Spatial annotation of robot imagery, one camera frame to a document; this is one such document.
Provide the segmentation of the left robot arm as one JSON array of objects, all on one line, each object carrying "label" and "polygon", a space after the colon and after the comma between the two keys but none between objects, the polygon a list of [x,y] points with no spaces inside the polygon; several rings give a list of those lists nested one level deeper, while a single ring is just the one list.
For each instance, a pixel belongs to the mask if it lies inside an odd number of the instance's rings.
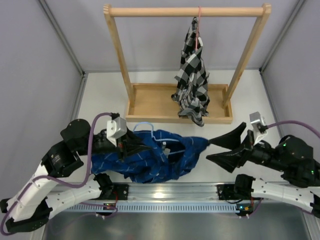
[{"label": "left robot arm", "polygon": [[125,160],[150,150],[128,129],[126,121],[113,113],[98,134],[97,123],[75,119],[61,131],[62,141],[53,145],[41,159],[35,173],[13,197],[0,201],[4,214],[0,232],[4,236],[33,232],[62,211],[89,200],[106,200],[114,184],[106,173],[92,174],[92,157],[116,154]]}]

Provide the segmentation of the light blue hanger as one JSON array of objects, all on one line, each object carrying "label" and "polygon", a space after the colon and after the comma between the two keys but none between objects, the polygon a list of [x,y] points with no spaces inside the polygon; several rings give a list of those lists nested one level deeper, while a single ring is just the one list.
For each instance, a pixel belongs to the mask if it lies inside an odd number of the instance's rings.
[{"label": "light blue hanger", "polygon": [[140,126],[140,125],[149,125],[151,127],[151,130],[149,130],[149,132],[150,132],[151,138],[156,142],[159,142],[159,143],[164,143],[164,142],[166,142],[166,143],[167,142],[179,143],[179,141],[177,139],[174,139],[174,138],[159,138],[159,139],[157,139],[154,136],[154,125],[152,123],[150,123],[150,122],[147,122],[147,121],[137,123],[134,126],[132,131],[135,133],[137,131],[138,126]]}]

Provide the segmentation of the blue plaid shirt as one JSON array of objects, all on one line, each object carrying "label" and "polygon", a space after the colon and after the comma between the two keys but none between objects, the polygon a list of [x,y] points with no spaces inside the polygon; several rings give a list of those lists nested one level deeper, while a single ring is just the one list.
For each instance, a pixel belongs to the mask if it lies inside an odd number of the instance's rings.
[{"label": "blue plaid shirt", "polygon": [[124,160],[120,160],[115,153],[102,158],[92,156],[91,172],[116,172],[134,183],[164,183],[189,174],[196,167],[200,154],[209,146],[206,138],[181,136],[161,129],[153,131],[157,139],[176,139],[179,142],[156,142],[149,130],[136,131],[134,134],[151,149]]}]

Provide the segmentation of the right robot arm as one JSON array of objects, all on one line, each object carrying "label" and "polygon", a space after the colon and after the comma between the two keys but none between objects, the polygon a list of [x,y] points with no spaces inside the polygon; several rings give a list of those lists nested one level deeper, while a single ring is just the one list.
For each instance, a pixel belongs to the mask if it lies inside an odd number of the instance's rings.
[{"label": "right robot arm", "polygon": [[242,133],[246,123],[224,135],[210,139],[211,145],[225,148],[226,152],[207,155],[206,159],[229,173],[251,162],[281,173],[288,185],[270,183],[262,178],[238,174],[231,187],[221,187],[220,199],[270,199],[292,206],[318,218],[320,216],[320,164],[314,159],[314,150],[304,140],[286,135],[276,147],[263,140],[266,125],[258,124]]}]

